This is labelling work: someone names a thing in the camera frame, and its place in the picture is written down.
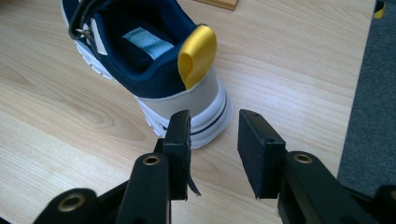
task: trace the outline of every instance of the navy blue sneaker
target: navy blue sneaker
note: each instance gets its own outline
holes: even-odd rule
[[[97,73],[116,79],[165,136],[178,111],[191,114],[191,147],[213,140],[233,107],[212,63],[217,41],[176,0],[62,0],[70,37]]]

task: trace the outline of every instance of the metal rivet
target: metal rivet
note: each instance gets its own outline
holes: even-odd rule
[[[71,193],[67,195],[58,204],[58,210],[61,212],[71,212],[76,208],[82,206],[85,202],[85,197],[81,193]]]
[[[160,161],[161,158],[159,158],[158,156],[147,156],[145,159],[143,159],[143,163],[145,165],[155,165]]]
[[[302,154],[302,153],[294,155],[293,158],[300,163],[311,163],[312,162],[312,159],[309,156]]]

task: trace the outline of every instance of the wooden block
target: wooden block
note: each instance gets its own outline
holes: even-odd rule
[[[238,0],[195,0],[215,7],[222,7],[234,11]]]

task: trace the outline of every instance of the light wood surface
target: light wood surface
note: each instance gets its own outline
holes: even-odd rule
[[[173,202],[173,223],[280,223],[276,200],[255,200],[248,184],[238,111],[262,114],[288,150],[315,154],[336,175],[375,0],[179,3],[218,35],[215,69],[234,116],[193,151],[203,196]],[[0,217],[31,223],[66,190],[100,195],[129,178],[157,136],[132,94],[78,55],[59,1],[1,0],[0,31]]]
[[[238,0],[195,0],[215,7],[222,7],[234,11]]]

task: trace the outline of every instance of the white sole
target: white sole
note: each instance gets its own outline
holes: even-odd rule
[[[84,61],[89,64],[96,73],[108,79],[115,80],[88,48],[79,44],[78,41],[75,42],[78,52],[82,55]],[[225,130],[232,120],[233,105],[220,81],[218,81],[218,85],[219,90],[215,100],[203,112],[191,118],[191,148],[202,147],[211,142]],[[164,137],[169,119],[165,119],[152,111],[137,97],[136,100],[145,114],[148,125],[153,128],[153,131],[158,136]]]

